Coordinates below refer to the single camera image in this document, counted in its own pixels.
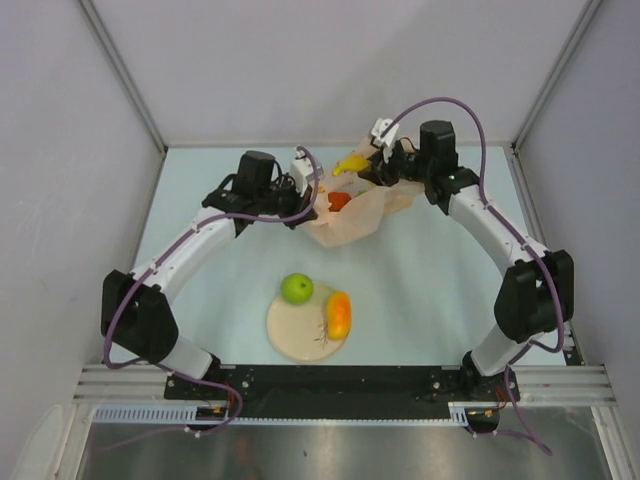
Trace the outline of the yellow fake banana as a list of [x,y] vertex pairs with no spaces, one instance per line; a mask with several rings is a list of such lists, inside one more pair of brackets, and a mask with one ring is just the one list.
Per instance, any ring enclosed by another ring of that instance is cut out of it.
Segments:
[[332,175],[337,177],[346,173],[359,173],[366,170],[371,165],[368,158],[361,155],[350,154],[340,160],[332,170]]

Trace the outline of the translucent peach plastic bag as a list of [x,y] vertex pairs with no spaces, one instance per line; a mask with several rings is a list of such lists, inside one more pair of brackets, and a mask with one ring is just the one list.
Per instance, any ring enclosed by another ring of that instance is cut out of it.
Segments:
[[[370,142],[364,139],[350,154],[365,157],[373,152]],[[317,218],[302,225],[303,230],[325,248],[346,245],[373,234],[384,217],[409,208],[414,199],[424,193],[422,184],[407,180],[392,186],[378,186],[356,173],[334,177],[334,167],[320,180],[314,205]],[[339,212],[328,210],[327,195],[332,191],[346,192],[352,197]]]

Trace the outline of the green fake apple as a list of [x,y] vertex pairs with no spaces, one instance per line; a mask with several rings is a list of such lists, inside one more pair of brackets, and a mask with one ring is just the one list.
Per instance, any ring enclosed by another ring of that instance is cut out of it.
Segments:
[[287,275],[281,282],[280,294],[292,305],[306,303],[313,295],[314,284],[310,277],[302,273]]

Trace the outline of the orange yellow fake mango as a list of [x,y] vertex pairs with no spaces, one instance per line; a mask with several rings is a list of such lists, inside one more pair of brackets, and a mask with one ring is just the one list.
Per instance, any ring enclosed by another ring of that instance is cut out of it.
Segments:
[[345,339],[352,326],[350,297],[345,292],[334,292],[325,307],[327,338],[332,341]]

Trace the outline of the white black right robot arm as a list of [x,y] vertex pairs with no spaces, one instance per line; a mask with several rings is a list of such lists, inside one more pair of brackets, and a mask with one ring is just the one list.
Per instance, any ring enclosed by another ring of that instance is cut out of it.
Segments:
[[521,353],[556,332],[564,345],[564,327],[574,315],[574,261],[564,250],[551,251],[524,235],[482,190],[480,177],[459,163],[456,135],[448,121],[432,120],[420,127],[419,145],[397,136],[398,124],[379,118],[369,133],[374,152],[360,177],[392,186],[401,180],[423,186],[429,203],[479,243],[502,276],[494,303],[496,325],[463,360],[463,393],[484,401],[497,389],[495,375]]

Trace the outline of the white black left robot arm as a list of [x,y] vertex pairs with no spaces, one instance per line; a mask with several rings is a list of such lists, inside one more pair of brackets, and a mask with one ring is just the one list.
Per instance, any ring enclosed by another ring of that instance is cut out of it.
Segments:
[[189,226],[172,244],[131,272],[114,270],[104,279],[105,364],[123,368],[123,363],[111,358],[112,347],[119,346],[136,361],[185,377],[187,389],[197,398],[214,397],[221,387],[221,361],[180,334],[172,303],[204,263],[248,226],[275,223],[294,229],[315,219],[322,173],[321,165],[303,146],[297,147],[287,172],[273,155],[246,151],[237,171],[202,200]]

